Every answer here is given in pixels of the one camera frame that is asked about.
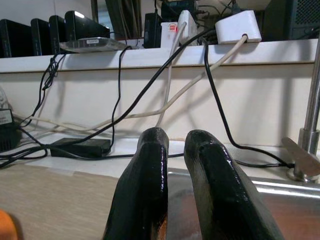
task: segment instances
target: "orange object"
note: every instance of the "orange object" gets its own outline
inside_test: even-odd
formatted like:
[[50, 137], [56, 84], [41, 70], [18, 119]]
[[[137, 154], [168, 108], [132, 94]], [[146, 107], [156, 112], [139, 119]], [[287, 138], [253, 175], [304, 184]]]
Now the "orange object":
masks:
[[1, 240], [18, 240], [18, 234], [11, 217], [0, 210], [0, 239]]

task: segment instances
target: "wall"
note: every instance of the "wall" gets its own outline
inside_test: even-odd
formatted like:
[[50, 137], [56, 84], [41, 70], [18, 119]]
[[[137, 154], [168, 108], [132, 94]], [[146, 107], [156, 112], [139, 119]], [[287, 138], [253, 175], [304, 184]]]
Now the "wall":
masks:
[[30, 25], [31, 19], [48, 21], [52, 15], [64, 17], [71, 10], [92, 18], [90, 0], [2, 0], [0, 19]]
[[[280, 146], [282, 137], [298, 139], [304, 126], [312, 64], [222, 66], [213, 76], [234, 139], [240, 144]], [[155, 68], [124, 69], [122, 99], [117, 115], [123, 113], [156, 72]], [[176, 67], [170, 96], [203, 67]], [[42, 73], [0, 74], [14, 111], [28, 116], [35, 107]], [[132, 113], [157, 110], [163, 102], [164, 80], [159, 77]], [[112, 114], [117, 98], [117, 70], [60, 72], [42, 110], [44, 118], [92, 126]], [[139, 134], [153, 127], [157, 117], [127, 119], [119, 132]], [[171, 138], [185, 138], [193, 129], [204, 129], [228, 143], [208, 80], [204, 78], [165, 114], [162, 127]]]

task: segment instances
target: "white cable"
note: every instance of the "white cable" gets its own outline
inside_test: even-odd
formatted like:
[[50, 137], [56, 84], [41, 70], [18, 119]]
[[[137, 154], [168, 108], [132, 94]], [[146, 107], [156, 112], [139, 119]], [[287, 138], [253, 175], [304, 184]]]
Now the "white cable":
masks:
[[[216, 69], [217, 67], [219, 67], [221, 64], [223, 64], [228, 58], [230, 58], [244, 43], [245, 41], [248, 39], [248, 37], [246, 35], [244, 35], [234, 46], [233, 48], [228, 51], [222, 58], [220, 58], [216, 63], [214, 63], [213, 65], [210, 66], [210, 71], [212, 72], [214, 69]], [[192, 81], [190, 81], [187, 85], [185, 85], [180, 91], [178, 91], [171, 99], [170, 101], [163, 106], [161, 109], [156, 110], [156, 111], [151, 111], [151, 112], [145, 112], [145, 113], [138, 113], [138, 114], [130, 114], [128, 116], [125, 117], [125, 119], [134, 119], [134, 118], [143, 118], [143, 117], [149, 117], [149, 116], [154, 116], [154, 115], [159, 115], [163, 112], [165, 112], [179, 97], [181, 97], [181, 95], [183, 95], [189, 88], [191, 88], [194, 84], [196, 84], [198, 81], [200, 81], [204, 76], [206, 75], [206, 72], [202, 72], [201, 74], [199, 74], [198, 76], [196, 76]], [[19, 118], [24, 118], [24, 116], [21, 116], [20, 114], [17, 114], [16, 112], [12, 112], [12, 114], [15, 117], [19, 117]], [[59, 122], [54, 122], [50, 119], [43, 119], [40, 117], [30, 117], [30, 119], [32, 120], [38, 120], [41, 122], [45, 122], [45, 123], [50, 123], [53, 125], [57, 125], [59, 127], [63, 127], [65, 129], [70, 129], [73, 131], [78, 131], [78, 132], [89, 132], [89, 131], [93, 131], [96, 130], [98, 128], [101, 128], [107, 124], [110, 124], [112, 121], [111, 119], [103, 121], [93, 127], [88, 127], [88, 128], [80, 128], [80, 125], [77, 123], [72, 123], [72, 122], [65, 122], [65, 123], [59, 123]]]
[[[170, 56], [172, 56], [172, 54], [174, 54], [174, 52], [176, 51], [176, 48], [179, 44], [179, 40], [181, 38], [181, 35], [182, 33], [184, 32], [184, 29], [186, 27], [187, 23], [184, 22], [180, 29], [178, 29], [178, 33], [177, 35], [175, 36], [175, 39], [174, 39], [174, 42], [172, 44], [172, 47], [171, 47], [171, 51], [170, 51]], [[172, 75], [172, 65], [173, 65], [174, 61], [172, 61], [169, 65], [169, 68], [168, 68], [168, 80], [166, 82], [166, 89], [165, 89], [165, 95], [164, 95], [164, 101], [163, 101], [163, 107], [168, 103], [168, 99], [169, 99], [169, 93], [170, 93], [170, 86], [171, 86], [171, 75]], [[156, 123], [156, 127], [159, 127], [161, 122], [162, 122], [162, 119], [164, 118], [164, 115], [165, 115], [165, 111], [162, 112], [159, 116], [159, 119], [158, 119], [158, 122]]]

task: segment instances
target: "white shelf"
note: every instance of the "white shelf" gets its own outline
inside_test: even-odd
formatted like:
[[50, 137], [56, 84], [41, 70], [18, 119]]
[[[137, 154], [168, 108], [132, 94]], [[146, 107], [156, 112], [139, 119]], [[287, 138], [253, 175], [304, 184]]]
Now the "white shelf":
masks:
[[[209, 46], [209, 61], [216, 62], [232, 46]], [[246, 43], [225, 65], [265, 65], [313, 63], [317, 39]], [[62, 61], [61, 71], [117, 69], [121, 51], [68, 54]], [[169, 48], [128, 50], [122, 59], [122, 68], [158, 68], [166, 62]], [[204, 47], [188, 46], [176, 59], [175, 67], [204, 64]], [[52, 56], [0, 58], [0, 73], [43, 72]]]

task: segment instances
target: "curtain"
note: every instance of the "curtain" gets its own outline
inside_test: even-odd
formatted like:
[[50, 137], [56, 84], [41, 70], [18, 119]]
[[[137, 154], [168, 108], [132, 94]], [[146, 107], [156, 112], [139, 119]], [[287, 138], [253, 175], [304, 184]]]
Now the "curtain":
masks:
[[126, 39], [142, 35], [141, 0], [105, 0], [116, 36]]

